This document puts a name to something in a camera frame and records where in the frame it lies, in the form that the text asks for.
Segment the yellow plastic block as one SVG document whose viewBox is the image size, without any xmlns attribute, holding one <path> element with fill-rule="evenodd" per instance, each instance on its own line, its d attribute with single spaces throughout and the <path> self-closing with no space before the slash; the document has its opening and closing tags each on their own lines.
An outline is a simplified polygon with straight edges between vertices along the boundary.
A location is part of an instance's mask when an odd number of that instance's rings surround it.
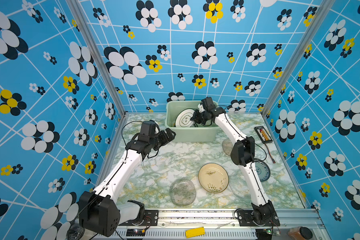
<svg viewBox="0 0 360 240">
<path fill-rule="evenodd" d="M 188 238 L 194 238 L 194 237 L 203 236 L 205 234 L 206 234 L 206 231 L 205 231 L 204 227 L 186 230 L 186 238 L 187 239 Z"/>
</svg>

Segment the blue patterned plate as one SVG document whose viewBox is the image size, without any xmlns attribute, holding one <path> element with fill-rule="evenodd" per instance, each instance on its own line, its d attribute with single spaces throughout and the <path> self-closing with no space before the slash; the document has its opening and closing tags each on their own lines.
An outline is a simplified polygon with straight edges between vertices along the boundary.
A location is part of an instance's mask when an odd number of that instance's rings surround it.
<svg viewBox="0 0 360 240">
<path fill-rule="evenodd" d="M 265 182 L 270 178 L 271 170 L 265 162 L 255 162 L 255 167 L 261 182 Z"/>
</svg>

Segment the clear glass plate front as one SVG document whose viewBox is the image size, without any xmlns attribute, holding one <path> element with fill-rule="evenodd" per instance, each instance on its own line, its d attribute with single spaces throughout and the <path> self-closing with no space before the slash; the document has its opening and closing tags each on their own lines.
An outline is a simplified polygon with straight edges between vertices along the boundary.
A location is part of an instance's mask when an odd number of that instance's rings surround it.
<svg viewBox="0 0 360 240">
<path fill-rule="evenodd" d="M 184 207 L 195 201 L 197 192 L 194 183 L 190 179 L 180 178 L 171 184 L 169 196 L 173 204 Z"/>
</svg>

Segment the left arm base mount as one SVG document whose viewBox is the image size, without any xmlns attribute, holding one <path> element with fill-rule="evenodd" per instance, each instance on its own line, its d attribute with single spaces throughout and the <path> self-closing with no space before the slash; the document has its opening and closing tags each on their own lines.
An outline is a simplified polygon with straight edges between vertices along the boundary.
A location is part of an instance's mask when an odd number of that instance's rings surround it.
<svg viewBox="0 0 360 240">
<path fill-rule="evenodd" d="M 145 210 L 140 222 L 131 223 L 133 226 L 157 226 L 159 210 Z"/>
</svg>

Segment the mint green plastic bin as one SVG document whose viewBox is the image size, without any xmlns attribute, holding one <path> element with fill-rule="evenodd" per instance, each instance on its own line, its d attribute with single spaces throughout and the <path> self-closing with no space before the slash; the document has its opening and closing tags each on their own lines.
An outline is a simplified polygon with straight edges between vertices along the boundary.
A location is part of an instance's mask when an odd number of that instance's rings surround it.
<svg viewBox="0 0 360 240">
<path fill-rule="evenodd" d="M 201 101 L 171 101 L 166 105 L 165 127 L 170 128 L 176 133 L 174 142 L 190 143 L 190 142 L 212 142 L 215 140 L 220 128 L 208 121 L 205 126 L 194 124 L 190 128 L 177 128 L 174 126 L 177 116 L 186 109 L 198 110 Z"/>
</svg>

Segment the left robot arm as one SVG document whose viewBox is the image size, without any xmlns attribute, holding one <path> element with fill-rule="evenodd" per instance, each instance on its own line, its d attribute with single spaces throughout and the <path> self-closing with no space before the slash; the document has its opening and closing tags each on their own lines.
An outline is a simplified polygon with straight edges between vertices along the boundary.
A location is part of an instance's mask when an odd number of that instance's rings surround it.
<svg viewBox="0 0 360 240">
<path fill-rule="evenodd" d="M 143 203 L 129 200 L 117 204 L 118 197 L 133 172 L 158 150 L 175 139 L 176 133 L 167 128 L 161 130 L 153 121 L 141 123 L 139 133 L 126 144 L 125 151 L 109 175 L 90 193 L 84 192 L 78 201 L 79 225 L 85 230 L 110 237 L 119 224 L 140 224 L 144 220 Z"/>
</svg>

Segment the beige ceramic plate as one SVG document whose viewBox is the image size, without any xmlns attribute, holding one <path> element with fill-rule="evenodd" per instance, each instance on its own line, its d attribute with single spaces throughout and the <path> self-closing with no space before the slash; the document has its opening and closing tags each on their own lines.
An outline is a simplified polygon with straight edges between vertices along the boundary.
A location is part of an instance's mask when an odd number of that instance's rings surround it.
<svg viewBox="0 0 360 240">
<path fill-rule="evenodd" d="M 199 182 L 203 189 L 212 194 L 225 191 L 229 185 L 227 171 L 218 164 L 205 164 L 199 170 Z"/>
</svg>

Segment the brown jar black lid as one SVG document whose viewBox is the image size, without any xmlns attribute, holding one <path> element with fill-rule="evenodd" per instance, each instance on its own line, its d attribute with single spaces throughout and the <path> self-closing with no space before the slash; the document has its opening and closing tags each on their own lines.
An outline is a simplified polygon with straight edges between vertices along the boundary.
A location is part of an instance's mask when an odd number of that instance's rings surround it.
<svg viewBox="0 0 360 240">
<path fill-rule="evenodd" d="M 311 240 L 313 238 L 313 232 L 307 227 L 295 227 L 288 231 L 288 236 L 292 240 Z"/>
</svg>

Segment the clear glass plate back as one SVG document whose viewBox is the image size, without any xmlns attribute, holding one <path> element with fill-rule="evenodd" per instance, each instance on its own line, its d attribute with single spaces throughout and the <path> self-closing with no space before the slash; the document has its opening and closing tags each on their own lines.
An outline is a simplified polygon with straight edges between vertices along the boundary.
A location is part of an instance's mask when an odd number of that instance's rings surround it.
<svg viewBox="0 0 360 240">
<path fill-rule="evenodd" d="M 231 155 L 231 152 L 233 150 L 233 143 L 230 139 L 225 139 L 222 142 L 223 151 L 227 156 Z"/>
</svg>

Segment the clear glass plate right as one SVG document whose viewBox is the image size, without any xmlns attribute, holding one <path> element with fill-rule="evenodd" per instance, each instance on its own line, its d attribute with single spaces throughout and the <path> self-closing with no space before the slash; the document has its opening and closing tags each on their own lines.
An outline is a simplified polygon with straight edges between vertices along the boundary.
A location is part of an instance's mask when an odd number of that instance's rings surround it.
<svg viewBox="0 0 360 240">
<path fill-rule="evenodd" d="M 230 176 L 230 188 L 233 194 L 241 199 L 250 199 L 251 193 L 247 182 L 242 174 L 234 173 Z"/>
</svg>

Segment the aluminium front rail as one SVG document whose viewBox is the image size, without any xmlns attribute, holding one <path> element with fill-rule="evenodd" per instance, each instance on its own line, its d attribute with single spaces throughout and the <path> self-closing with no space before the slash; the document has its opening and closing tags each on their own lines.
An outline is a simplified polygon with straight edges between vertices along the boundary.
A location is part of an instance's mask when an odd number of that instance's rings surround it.
<svg viewBox="0 0 360 240">
<path fill-rule="evenodd" d="M 110 240 L 185 240 L 186 230 L 204 227 L 206 234 L 196 240 L 288 240 L 288 231 L 307 227 L 314 240 L 330 236 L 318 211 L 278 209 L 279 227 L 241 227 L 234 218 L 235 209 L 157 209 L 157 226 L 133 226 L 126 222 L 117 227 Z"/>
</svg>

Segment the small white green-rimmed plate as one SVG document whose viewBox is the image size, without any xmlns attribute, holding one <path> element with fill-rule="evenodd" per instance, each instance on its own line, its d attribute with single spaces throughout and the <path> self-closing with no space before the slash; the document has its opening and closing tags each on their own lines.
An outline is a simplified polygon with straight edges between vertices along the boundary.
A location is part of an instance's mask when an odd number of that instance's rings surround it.
<svg viewBox="0 0 360 240">
<path fill-rule="evenodd" d="M 195 124 L 193 119 L 195 110 L 186 109 L 182 111 L 176 118 L 174 126 L 177 128 L 190 128 Z"/>
</svg>

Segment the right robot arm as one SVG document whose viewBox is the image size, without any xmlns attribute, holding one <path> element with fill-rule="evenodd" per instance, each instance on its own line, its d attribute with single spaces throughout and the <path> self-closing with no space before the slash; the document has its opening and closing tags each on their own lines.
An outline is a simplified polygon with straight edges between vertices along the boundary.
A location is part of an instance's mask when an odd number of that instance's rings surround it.
<svg viewBox="0 0 360 240">
<path fill-rule="evenodd" d="M 245 135 L 229 118 L 222 107 L 215 105 L 211 97 L 201 100 L 193 119 L 197 124 L 211 121 L 219 126 L 233 144 L 231 159 L 244 175 L 251 194 L 253 221 L 258 226 L 272 223 L 280 226 L 279 217 L 272 201 L 267 196 L 255 166 L 255 139 Z"/>
</svg>

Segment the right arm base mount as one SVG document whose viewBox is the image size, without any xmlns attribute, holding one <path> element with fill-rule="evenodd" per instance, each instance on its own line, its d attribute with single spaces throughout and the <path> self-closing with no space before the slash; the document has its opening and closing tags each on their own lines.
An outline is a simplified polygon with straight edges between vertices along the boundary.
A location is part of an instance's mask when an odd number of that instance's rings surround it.
<svg viewBox="0 0 360 240">
<path fill-rule="evenodd" d="M 280 218 L 276 212 L 271 213 L 269 217 L 256 214 L 251 210 L 236 209 L 234 218 L 241 227 L 279 227 Z"/>
</svg>

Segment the clear glass plate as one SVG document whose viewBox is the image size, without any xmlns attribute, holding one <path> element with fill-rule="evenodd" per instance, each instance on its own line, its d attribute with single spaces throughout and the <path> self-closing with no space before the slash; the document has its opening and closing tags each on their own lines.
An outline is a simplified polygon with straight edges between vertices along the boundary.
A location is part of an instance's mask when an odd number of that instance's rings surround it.
<svg viewBox="0 0 360 240">
<path fill-rule="evenodd" d="M 184 207 L 195 201 L 197 192 L 194 183 L 190 179 L 180 178 L 171 184 L 169 196 L 173 204 Z"/>
<path fill-rule="evenodd" d="M 241 199 L 250 199 L 251 193 L 247 182 L 242 174 L 234 173 L 230 176 L 230 188 L 233 194 Z"/>
<path fill-rule="evenodd" d="M 225 139 L 222 142 L 223 151 L 227 156 L 231 155 L 231 152 L 233 150 L 233 143 L 230 139 Z"/>
</svg>

